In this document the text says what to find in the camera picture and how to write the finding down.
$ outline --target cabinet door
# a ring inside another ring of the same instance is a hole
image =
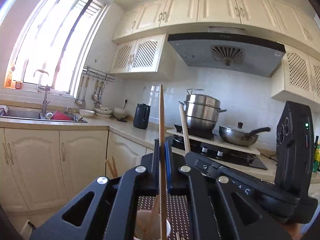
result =
[[[60,131],[63,179],[68,199],[106,173],[108,131]]]
[[[28,211],[11,170],[11,156],[8,154],[3,128],[0,128],[0,147],[0,204],[4,211]]]
[[[198,22],[241,23],[236,0],[199,0]]]
[[[141,157],[146,154],[146,150],[147,148],[140,144],[109,132],[107,159],[112,162],[112,156],[114,157],[118,176],[140,165]],[[106,174],[108,178],[112,178],[108,167]]]
[[[136,42],[136,40],[129,41],[117,46],[115,57],[110,67],[110,74],[128,72],[129,66],[132,64],[133,50]]]
[[[310,67],[314,82],[314,96],[315,101],[320,104],[320,61],[309,56]]]
[[[196,23],[199,0],[168,0],[165,5],[161,26]]]
[[[296,12],[307,32],[311,47],[320,52],[320,30],[316,21],[301,11],[296,10]]]
[[[141,8],[142,6],[138,6],[137,8],[129,12],[126,12],[121,17],[118,28],[116,29],[116,32],[113,35],[114,40],[131,34],[132,29],[137,23],[137,18],[141,11]]]
[[[281,33],[276,16],[268,0],[236,0],[241,23]]]
[[[281,32],[310,46],[307,33],[304,31],[295,9],[275,0],[268,0],[268,2],[276,15]]]
[[[132,33],[158,28],[167,0],[156,0],[142,6]]]
[[[165,34],[137,40],[129,72],[156,72]]]
[[[63,183],[59,131],[4,129],[11,168],[30,210],[68,201]]]
[[[314,100],[314,84],[308,55],[290,46],[285,46],[285,50],[287,53],[282,58],[285,90]]]

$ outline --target dish rack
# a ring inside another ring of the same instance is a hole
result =
[[[95,77],[100,80],[105,80],[105,81],[109,81],[109,82],[114,82],[114,80],[115,80],[113,75],[110,75],[110,74],[105,73],[103,71],[100,71],[98,69],[89,67],[87,65],[84,65],[84,67],[82,69],[82,73],[84,75],[88,75],[88,76]]]

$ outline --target wooden board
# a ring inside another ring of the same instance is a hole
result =
[[[175,135],[179,135],[179,136],[183,137],[183,133],[177,132],[176,129],[169,129],[169,130],[167,130],[167,133],[175,134]],[[192,140],[195,140],[198,142],[204,142],[207,144],[215,145],[218,147],[223,147],[223,148],[239,151],[239,152],[260,155],[260,152],[253,146],[243,147],[243,146],[238,146],[238,145],[234,145],[231,143],[227,143],[224,140],[222,140],[222,138],[220,136],[215,136],[214,140],[208,140],[208,139],[200,138],[200,137],[193,136],[193,135],[189,134],[189,139],[192,139]]]

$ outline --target backsplash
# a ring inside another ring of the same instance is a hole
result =
[[[150,122],[158,123],[160,82],[125,81],[123,103],[128,99],[127,111],[134,116],[137,103],[151,106]],[[276,149],[276,126],[281,117],[284,102],[270,97],[271,79],[237,71],[189,67],[178,56],[172,82],[164,85],[165,124],[180,124],[179,102],[186,98],[188,88],[202,88],[203,94],[221,101],[220,113],[215,129],[219,125],[237,126],[243,122],[244,130],[269,126],[271,132],[259,135],[256,147]],[[312,114],[314,129],[318,127],[317,115]]]

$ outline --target range hood vent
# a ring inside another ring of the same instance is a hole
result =
[[[168,42],[188,66],[225,68],[270,77],[284,45],[236,33],[170,34]]]

